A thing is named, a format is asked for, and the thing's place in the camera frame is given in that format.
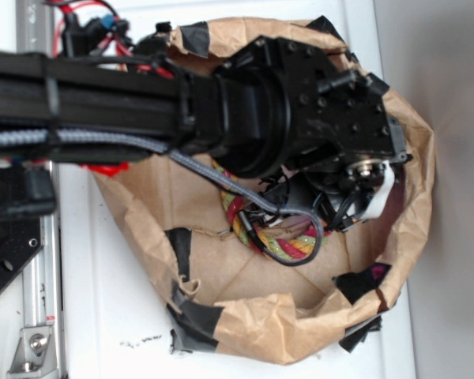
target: screw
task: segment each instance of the screw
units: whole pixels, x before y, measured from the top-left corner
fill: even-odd
[[[388,137],[388,136],[389,136],[389,129],[388,129],[386,126],[383,126],[383,127],[381,128],[381,134],[382,134],[383,136]]]
[[[46,336],[43,336],[42,334],[35,334],[30,338],[30,347],[34,351],[38,351],[41,348],[45,347],[47,345],[47,338]]]
[[[307,105],[309,103],[309,96],[305,93],[301,93],[299,96],[299,102],[302,105]]]
[[[296,44],[295,42],[292,42],[292,41],[291,41],[291,42],[288,44],[288,51],[289,51],[290,53],[293,53],[293,52],[297,51],[297,44]]]
[[[318,101],[316,101],[316,104],[320,108],[324,108],[324,107],[326,107],[326,99],[324,97],[318,97]]]
[[[24,373],[30,373],[33,371],[33,363],[32,362],[25,362],[21,365],[21,371]]]

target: metal bracket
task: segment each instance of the metal bracket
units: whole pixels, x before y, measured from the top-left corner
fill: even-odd
[[[52,327],[23,328],[7,379],[58,379],[57,366]]]

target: black duct tape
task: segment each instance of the black duct tape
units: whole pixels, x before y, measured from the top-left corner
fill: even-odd
[[[178,262],[179,275],[183,281],[190,280],[191,231],[176,228],[165,232]],[[167,306],[173,329],[172,351],[206,351],[214,352],[218,341],[213,338],[214,330],[220,319],[223,308],[203,306],[190,301],[177,284],[172,289],[172,300],[181,314]]]
[[[378,96],[383,96],[385,93],[388,92],[389,90],[389,85],[376,77],[373,73],[369,73],[367,75],[369,78],[372,79],[372,84],[371,84],[371,92],[378,95]]]
[[[381,330],[382,327],[382,319],[381,316],[372,317],[370,320],[363,322],[355,327],[350,329],[356,329],[348,334],[348,329],[346,331],[346,337],[344,337],[341,341],[339,341],[339,346],[345,349],[348,353],[353,352],[355,347],[361,343],[365,342],[367,338],[367,334],[369,332],[378,332]]]
[[[331,34],[332,36],[344,42],[344,39],[340,36],[339,32],[335,29],[333,24],[325,16],[321,16],[317,18],[316,20],[311,21],[306,26],[306,28],[310,28],[313,30],[317,30],[319,32]],[[348,58],[351,62],[356,62],[356,63],[358,62],[358,58],[356,57],[355,53],[352,53],[350,50],[346,50],[344,54],[346,55],[346,58]]]
[[[174,287],[172,300],[181,310],[176,313],[167,306],[174,329],[172,330],[173,351],[205,351],[214,352],[218,341],[213,338],[223,308],[219,306],[203,306],[186,298],[183,292]]]
[[[200,55],[203,58],[209,56],[209,26],[206,22],[181,26],[182,45],[190,53]]]
[[[374,263],[365,271],[337,276],[333,278],[333,282],[346,299],[355,304],[367,292],[378,289],[391,267],[384,263]],[[381,327],[382,319],[378,314],[363,323],[347,328],[346,337],[339,342],[339,345],[351,353],[358,343],[365,341],[368,332],[381,330]]]
[[[191,231],[178,227],[166,231],[165,234],[177,257],[179,275],[184,276],[182,281],[187,282],[190,280]]]
[[[359,273],[349,272],[336,276],[333,278],[333,282],[346,299],[351,304],[355,304],[367,292],[379,287],[391,267],[384,263],[374,263],[365,271]]]

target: crumpled paper bag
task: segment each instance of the crumpled paper bag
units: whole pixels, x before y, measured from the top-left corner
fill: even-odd
[[[210,21],[207,58],[191,54],[177,28],[170,35],[169,55],[182,66],[210,73],[258,36],[282,36],[331,53],[339,69],[355,67],[365,73],[344,54],[348,47],[343,41],[305,28],[307,23]],[[222,234],[229,225],[219,190],[167,158],[154,156],[113,178],[96,174],[115,222],[173,314],[190,317],[182,304],[219,310],[214,325],[201,330],[202,338],[214,341],[216,352],[279,364],[298,362],[393,307],[427,241],[434,138],[431,128],[394,90],[384,100],[386,111],[404,127],[413,156],[404,166],[402,185],[393,189],[381,218],[344,235],[332,234],[314,261],[297,268],[265,259],[232,233]],[[210,164],[208,156],[198,159]],[[178,258],[164,233],[180,227],[191,230],[188,275],[179,272]],[[375,262],[391,269],[375,291],[351,304],[333,277],[362,272]],[[185,303],[175,301],[179,294]]]

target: white surface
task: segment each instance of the white surface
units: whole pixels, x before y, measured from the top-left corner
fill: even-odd
[[[135,40],[154,32],[159,21],[172,21],[176,26],[229,16],[313,19],[325,14],[348,39],[363,65],[381,74],[372,1],[188,0],[181,6],[146,0],[112,3],[131,21]],[[206,378],[415,377],[406,289],[397,306],[383,316],[383,330],[371,333],[351,355],[333,345],[288,367],[200,352],[171,355],[171,324],[166,310],[115,226],[93,179],[78,167],[64,166],[60,181],[71,378],[144,377],[158,375],[161,370],[171,377]]]
[[[14,0],[0,1],[0,50],[16,50]],[[19,275],[0,296],[0,378],[12,364],[23,328],[23,285]]]
[[[474,378],[474,0],[376,0],[385,79],[433,126],[430,241],[409,280],[421,379]]]

